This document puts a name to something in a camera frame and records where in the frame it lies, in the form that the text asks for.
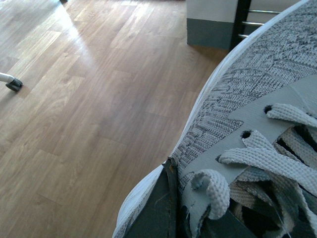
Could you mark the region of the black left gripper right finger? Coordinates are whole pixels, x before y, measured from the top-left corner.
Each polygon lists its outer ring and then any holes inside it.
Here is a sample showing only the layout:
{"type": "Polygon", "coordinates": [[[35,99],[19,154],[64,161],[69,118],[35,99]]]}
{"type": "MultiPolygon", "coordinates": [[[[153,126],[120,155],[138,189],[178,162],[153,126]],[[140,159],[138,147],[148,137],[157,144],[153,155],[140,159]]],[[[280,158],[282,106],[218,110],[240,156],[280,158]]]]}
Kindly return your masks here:
{"type": "MultiPolygon", "coordinates": [[[[186,206],[182,206],[182,237],[193,238],[190,229],[191,215],[186,206]]],[[[203,216],[202,226],[197,233],[197,238],[256,238],[242,222],[230,211],[218,220],[211,220],[203,216]]]]}

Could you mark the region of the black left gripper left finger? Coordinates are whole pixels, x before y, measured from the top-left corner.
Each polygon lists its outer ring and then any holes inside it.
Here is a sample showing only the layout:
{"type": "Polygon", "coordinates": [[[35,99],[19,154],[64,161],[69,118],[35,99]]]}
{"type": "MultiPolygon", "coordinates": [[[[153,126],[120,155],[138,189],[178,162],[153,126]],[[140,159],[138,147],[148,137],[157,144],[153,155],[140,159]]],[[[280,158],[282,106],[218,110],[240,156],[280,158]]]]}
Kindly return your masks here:
{"type": "Polygon", "coordinates": [[[125,238],[177,237],[177,165],[169,157],[144,208],[127,229],[125,238]]]}

